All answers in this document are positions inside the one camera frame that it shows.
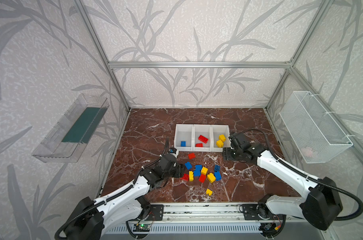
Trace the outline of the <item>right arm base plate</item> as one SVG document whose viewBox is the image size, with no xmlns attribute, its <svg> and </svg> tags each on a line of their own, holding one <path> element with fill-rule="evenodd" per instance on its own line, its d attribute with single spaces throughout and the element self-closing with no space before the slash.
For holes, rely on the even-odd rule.
<svg viewBox="0 0 363 240">
<path fill-rule="evenodd" d="M 285 219 L 284 215 L 273 214 L 265 204 L 242 204 L 239 206 L 239 211 L 243 214 L 245 220 L 255 220 L 255 221 L 282 221 Z"/>
</svg>

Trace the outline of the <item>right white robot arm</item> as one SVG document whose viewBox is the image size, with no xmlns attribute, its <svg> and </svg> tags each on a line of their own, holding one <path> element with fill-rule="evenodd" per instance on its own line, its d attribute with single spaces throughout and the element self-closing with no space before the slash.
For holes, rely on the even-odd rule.
<svg viewBox="0 0 363 240">
<path fill-rule="evenodd" d="M 299 195 L 282 197 L 265 195 L 256 207 L 241 208 L 244 215 L 257 215 L 270 220 L 274 216 L 304 219 L 319 230 L 327 230 L 334 221 L 348 221 L 363 213 L 363 201 L 356 195 L 338 188 L 325 177 L 310 175 L 278 157 L 272 150 L 267 135 L 266 145 L 251 143 L 244 132 L 229 135 L 229 148 L 224 148 L 225 160 L 254 164 L 278 177 Z"/>
</svg>

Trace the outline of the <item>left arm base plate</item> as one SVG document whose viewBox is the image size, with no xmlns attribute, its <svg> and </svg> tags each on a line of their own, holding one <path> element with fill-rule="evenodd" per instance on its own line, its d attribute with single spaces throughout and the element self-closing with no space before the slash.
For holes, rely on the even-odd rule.
<svg viewBox="0 0 363 240">
<path fill-rule="evenodd" d="M 164 205 L 147 205 L 138 216 L 138 220 L 162 221 L 164 215 Z"/>
</svg>

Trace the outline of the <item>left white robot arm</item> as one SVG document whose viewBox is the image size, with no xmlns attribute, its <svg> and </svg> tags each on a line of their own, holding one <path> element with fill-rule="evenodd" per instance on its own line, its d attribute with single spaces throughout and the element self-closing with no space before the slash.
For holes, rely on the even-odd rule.
<svg viewBox="0 0 363 240">
<path fill-rule="evenodd" d="M 135 178 L 116 191 L 91 200 L 82 199 L 68 220 L 56 231 L 56 240 L 98 240 L 109 230 L 133 220 L 152 217 L 151 204 L 145 195 L 164 187 L 168 180 L 181 178 L 186 167 L 174 153 L 160 156 L 142 167 Z"/>
</svg>

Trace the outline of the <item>narrow yellow lego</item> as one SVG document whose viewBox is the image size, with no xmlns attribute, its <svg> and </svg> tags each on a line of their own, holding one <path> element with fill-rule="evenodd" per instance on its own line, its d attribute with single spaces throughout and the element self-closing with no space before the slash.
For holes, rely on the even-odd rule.
<svg viewBox="0 0 363 240">
<path fill-rule="evenodd" d="M 193 174 L 193 171 L 189 171 L 188 172 L 188 179 L 190 182 L 192 182 L 194 180 L 194 174 Z"/>
</svg>

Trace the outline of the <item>long red lego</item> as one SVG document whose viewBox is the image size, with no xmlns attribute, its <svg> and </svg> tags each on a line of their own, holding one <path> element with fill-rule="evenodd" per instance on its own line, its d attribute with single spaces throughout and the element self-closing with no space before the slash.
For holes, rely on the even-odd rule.
<svg viewBox="0 0 363 240">
<path fill-rule="evenodd" d="M 182 177 L 183 180 L 189 182 L 189 175 L 187 174 L 184 174 L 183 177 Z"/>
</svg>

